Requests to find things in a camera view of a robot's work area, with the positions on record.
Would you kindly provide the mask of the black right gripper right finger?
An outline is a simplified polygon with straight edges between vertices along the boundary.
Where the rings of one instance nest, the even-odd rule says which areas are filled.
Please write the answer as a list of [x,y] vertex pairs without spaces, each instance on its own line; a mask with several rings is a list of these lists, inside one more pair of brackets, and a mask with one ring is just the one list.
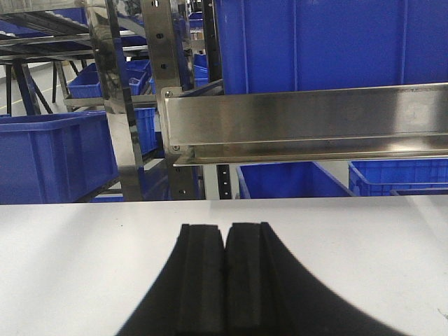
[[318,280],[269,223],[235,223],[227,236],[229,335],[400,335]]

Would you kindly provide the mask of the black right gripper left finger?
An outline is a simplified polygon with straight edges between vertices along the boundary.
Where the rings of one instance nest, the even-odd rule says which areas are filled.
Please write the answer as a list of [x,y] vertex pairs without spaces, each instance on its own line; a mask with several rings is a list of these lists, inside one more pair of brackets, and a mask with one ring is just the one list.
[[215,225],[181,226],[162,271],[119,335],[223,335],[224,246]]

